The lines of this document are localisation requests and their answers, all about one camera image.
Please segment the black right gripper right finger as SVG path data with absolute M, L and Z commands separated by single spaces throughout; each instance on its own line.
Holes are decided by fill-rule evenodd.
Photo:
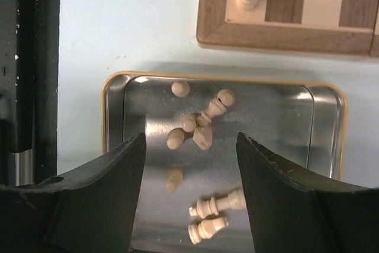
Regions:
M 236 154 L 256 252 L 377 252 L 378 190 L 334 180 L 244 133 Z

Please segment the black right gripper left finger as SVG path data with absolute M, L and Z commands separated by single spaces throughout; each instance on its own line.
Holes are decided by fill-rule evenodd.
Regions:
M 128 252 L 146 136 L 37 185 L 1 187 L 2 252 Z

